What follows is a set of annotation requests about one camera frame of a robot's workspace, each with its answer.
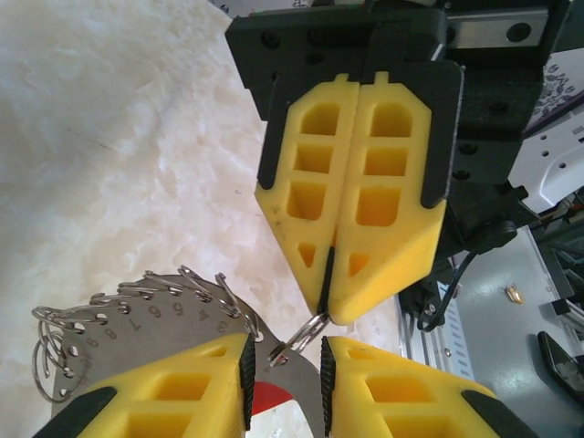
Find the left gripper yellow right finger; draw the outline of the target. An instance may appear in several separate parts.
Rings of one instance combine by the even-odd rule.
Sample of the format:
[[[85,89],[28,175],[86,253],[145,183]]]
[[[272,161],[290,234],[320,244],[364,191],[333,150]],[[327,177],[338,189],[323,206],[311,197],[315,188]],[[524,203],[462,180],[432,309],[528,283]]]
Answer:
[[[474,381],[341,336],[320,358],[326,438],[539,438]]]

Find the numbered metal keyring plate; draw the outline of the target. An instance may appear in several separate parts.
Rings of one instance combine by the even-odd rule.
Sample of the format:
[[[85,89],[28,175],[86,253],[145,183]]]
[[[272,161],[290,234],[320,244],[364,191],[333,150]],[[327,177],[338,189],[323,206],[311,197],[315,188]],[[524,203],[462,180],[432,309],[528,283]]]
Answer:
[[[218,339],[223,335],[248,332],[241,319],[228,317],[215,299],[222,293],[216,283],[205,281],[214,299],[200,300],[181,275],[162,275],[180,283],[183,292],[171,294],[163,285],[146,279],[134,282],[157,287],[151,300],[131,297],[129,314],[114,308],[98,308],[90,303],[83,306],[94,317],[93,322],[76,324],[73,328],[58,328],[64,336],[63,347],[69,356],[69,367],[75,376],[71,379],[57,377],[57,389],[71,390],[70,398],[60,404],[52,403],[52,414],[65,409],[90,385],[108,377],[131,370],[140,365],[160,360],[172,354]],[[237,297],[241,312],[255,312]],[[259,317],[259,327],[264,335],[255,343],[255,397],[254,404],[266,401],[269,407],[280,391],[296,401],[303,412],[313,438],[325,438],[325,422],[320,400],[320,378],[317,368],[301,353],[291,352],[285,364],[269,366],[269,355],[280,341]]]

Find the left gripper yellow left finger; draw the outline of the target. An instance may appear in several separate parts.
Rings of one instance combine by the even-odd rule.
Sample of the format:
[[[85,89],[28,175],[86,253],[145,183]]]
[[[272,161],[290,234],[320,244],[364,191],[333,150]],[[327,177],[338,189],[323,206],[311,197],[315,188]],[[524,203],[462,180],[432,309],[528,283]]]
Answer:
[[[38,438],[245,438],[255,376],[253,338],[223,336],[94,385]]]

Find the flat black object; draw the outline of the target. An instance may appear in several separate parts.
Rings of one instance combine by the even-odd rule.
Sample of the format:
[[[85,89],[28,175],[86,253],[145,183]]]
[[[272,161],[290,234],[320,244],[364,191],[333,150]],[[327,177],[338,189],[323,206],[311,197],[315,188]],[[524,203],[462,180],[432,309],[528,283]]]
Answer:
[[[584,408],[584,365],[571,357],[546,331],[537,333],[539,350],[554,382]]]

